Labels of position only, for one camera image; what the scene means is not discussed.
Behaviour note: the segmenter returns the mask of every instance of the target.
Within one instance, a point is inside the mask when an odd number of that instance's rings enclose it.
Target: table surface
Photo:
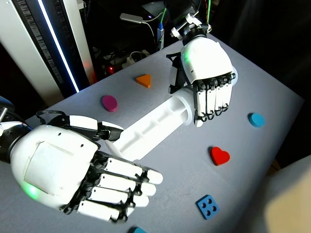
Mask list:
[[[231,232],[278,152],[303,99],[227,45],[221,45],[239,73],[229,110],[201,128],[192,124],[179,127],[139,161],[164,177],[146,208],[137,208],[126,223],[117,225],[75,213],[66,216],[28,198],[14,180],[10,166],[1,163],[1,232],[125,233],[133,226],[149,233]],[[127,128],[169,98],[171,62],[165,55],[181,48],[182,43],[177,42],[50,109]],[[146,73],[152,75],[151,89],[135,82],[137,76]],[[117,112],[102,107],[104,95],[117,99]],[[264,116],[266,124],[262,128],[249,123],[247,115],[253,112]],[[27,122],[32,127],[39,124],[35,117]],[[208,153],[213,146],[228,151],[230,161],[215,166]],[[206,194],[212,195],[220,207],[211,220],[204,220],[195,205]]]

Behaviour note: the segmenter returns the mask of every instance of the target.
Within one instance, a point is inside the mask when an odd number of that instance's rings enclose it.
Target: orange triangle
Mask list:
[[[143,85],[144,87],[150,88],[151,87],[151,75],[145,74],[143,76],[140,76],[136,78],[136,82],[140,85]]]

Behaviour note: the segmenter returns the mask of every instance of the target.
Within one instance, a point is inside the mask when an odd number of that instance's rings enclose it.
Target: blue block with holes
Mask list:
[[[207,220],[214,217],[218,211],[219,207],[211,195],[206,195],[196,202],[199,207],[203,217]]]

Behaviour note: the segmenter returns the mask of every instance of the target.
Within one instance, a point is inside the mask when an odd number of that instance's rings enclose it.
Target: heart-shaped block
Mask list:
[[[221,150],[219,147],[213,147],[210,151],[210,156],[216,166],[224,164],[230,160],[230,154],[227,151]]]

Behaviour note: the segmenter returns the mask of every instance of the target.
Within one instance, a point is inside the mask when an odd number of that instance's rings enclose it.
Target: white cylinder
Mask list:
[[[121,133],[120,139],[105,141],[110,151],[129,161],[142,159],[183,123],[193,119],[193,92],[183,88]]]

